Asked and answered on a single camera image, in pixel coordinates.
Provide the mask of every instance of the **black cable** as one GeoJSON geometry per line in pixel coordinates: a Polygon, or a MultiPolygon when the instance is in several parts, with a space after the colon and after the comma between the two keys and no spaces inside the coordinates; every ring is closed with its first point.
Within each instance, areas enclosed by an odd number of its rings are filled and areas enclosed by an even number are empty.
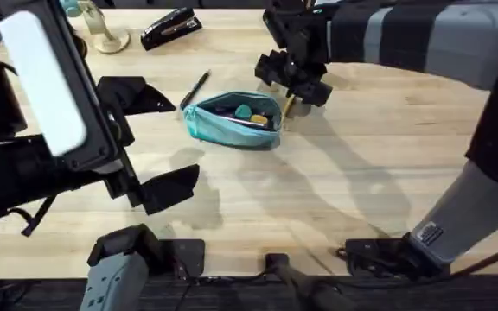
{"type": "Polygon", "coordinates": [[[10,310],[10,308],[19,303],[24,298],[24,296],[26,296],[26,294],[30,292],[34,284],[35,282],[25,281],[1,287],[0,290],[2,290],[3,293],[1,294],[1,299],[0,299],[0,311],[10,310]],[[10,294],[11,289],[14,289],[14,287],[19,287],[19,286],[22,287],[21,291],[19,292],[18,295],[15,295],[14,299],[11,300],[11,298],[13,297],[13,295],[10,294]]]}
{"type": "Polygon", "coordinates": [[[34,217],[28,222],[28,226],[22,230],[21,234],[25,237],[29,237],[34,232],[35,228],[42,222],[43,217],[48,213],[49,208],[53,205],[53,202],[57,198],[56,195],[47,197],[40,206],[40,209],[35,213],[34,217]]]}
{"type": "Polygon", "coordinates": [[[15,75],[18,75],[18,73],[16,73],[16,69],[9,64],[0,61],[0,66],[9,70],[10,72],[14,73],[15,75]]]}
{"type": "Polygon", "coordinates": [[[448,281],[453,281],[457,278],[463,277],[463,276],[469,276],[474,272],[477,272],[479,270],[482,270],[494,263],[498,263],[498,252],[495,253],[492,256],[489,256],[483,260],[481,260],[478,263],[472,264],[466,269],[460,270],[458,272],[453,273],[452,275],[449,276],[440,276],[435,279],[431,280],[426,280],[422,282],[405,282],[405,283],[399,283],[399,284],[387,284],[387,285],[359,285],[359,284],[354,284],[351,282],[344,282],[344,281],[339,281],[339,280],[331,280],[327,278],[321,278],[318,280],[318,282],[323,282],[327,283],[330,286],[336,286],[336,285],[341,285],[353,289],[409,289],[409,288],[415,288],[418,286],[426,286],[426,285],[432,285],[432,284],[437,284],[441,282],[448,282],[448,281]]]}
{"type": "Polygon", "coordinates": [[[12,284],[3,285],[2,287],[0,287],[0,291],[12,289],[12,288],[20,286],[20,285],[21,285],[20,283],[12,283],[12,284]]]}
{"type": "Polygon", "coordinates": [[[174,311],[179,311],[180,307],[182,306],[183,301],[186,299],[186,296],[188,295],[189,290],[191,289],[191,286],[193,284],[190,283],[186,289],[183,291],[182,298],[180,298],[180,301],[176,304],[176,308],[174,308],[174,311]]]}

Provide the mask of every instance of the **gray sleeve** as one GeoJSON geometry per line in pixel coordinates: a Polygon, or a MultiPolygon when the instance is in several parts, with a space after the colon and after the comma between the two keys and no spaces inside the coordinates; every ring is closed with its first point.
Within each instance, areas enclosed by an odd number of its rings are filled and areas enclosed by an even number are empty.
{"type": "Polygon", "coordinates": [[[426,5],[399,5],[364,15],[364,38],[355,40],[362,44],[363,55],[349,60],[344,57],[352,53],[347,38],[358,33],[351,30],[351,15],[340,12],[342,18],[329,25],[331,61],[362,61],[432,73],[490,90],[498,75],[498,4],[453,4],[434,15],[431,10],[426,5]]]}
{"type": "Polygon", "coordinates": [[[149,276],[145,260],[136,252],[101,259],[88,273],[80,311],[131,311],[149,276]]]}

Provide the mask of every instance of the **floor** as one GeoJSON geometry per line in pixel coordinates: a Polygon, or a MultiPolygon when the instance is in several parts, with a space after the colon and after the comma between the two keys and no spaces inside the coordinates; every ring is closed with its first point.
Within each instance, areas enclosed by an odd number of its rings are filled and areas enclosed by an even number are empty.
{"type": "MultiPolygon", "coordinates": [[[[357,283],[385,284],[386,281],[357,280],[357,283]]],[[[175,310],[185,282],[153,278],[145,286],[137,310],[175,310]]],[[[37,283],[18,302],[15,311],[78,310],[85,280],[47,280],[37,283]]],[[[498,276],[471,276],[450,283],[415,289],[344,289],[346,297],[371,310],[498,310],[498,276]]],[[[194,286],[185,298],[183,311],[280,311],[296,310],[293,295],[282,284],[194,286]]]]}

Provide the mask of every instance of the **yellow object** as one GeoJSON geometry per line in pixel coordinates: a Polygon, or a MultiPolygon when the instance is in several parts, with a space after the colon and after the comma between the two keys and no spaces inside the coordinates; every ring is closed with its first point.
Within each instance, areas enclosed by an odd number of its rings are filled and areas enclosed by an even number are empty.
{"type": "Polygon", "coordinates": [[[287,117],[288,112],[290,112],[291,105],[295,101],[295,95],[291,95],[287,102],[285,103],[284,110],[282,111],[282,125],[284,125],[285,117],[287,117]]]}
{"type": "Polygon", "coordinates": [[[251,122],[254,122],[256,124],[266,125],[268,124],[268,118],[261,115],[252,115],[251,122]]]}

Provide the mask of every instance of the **pencil case contents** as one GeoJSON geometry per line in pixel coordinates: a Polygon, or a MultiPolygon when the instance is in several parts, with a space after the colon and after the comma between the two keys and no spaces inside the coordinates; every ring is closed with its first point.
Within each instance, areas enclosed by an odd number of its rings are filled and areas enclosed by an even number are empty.
{"type": "Polygon", "coordinates": [[[282,112],[274,98],[228,92],[183,112],[193,138],[236,147],[265,147],[279,137],[282,112]]]}

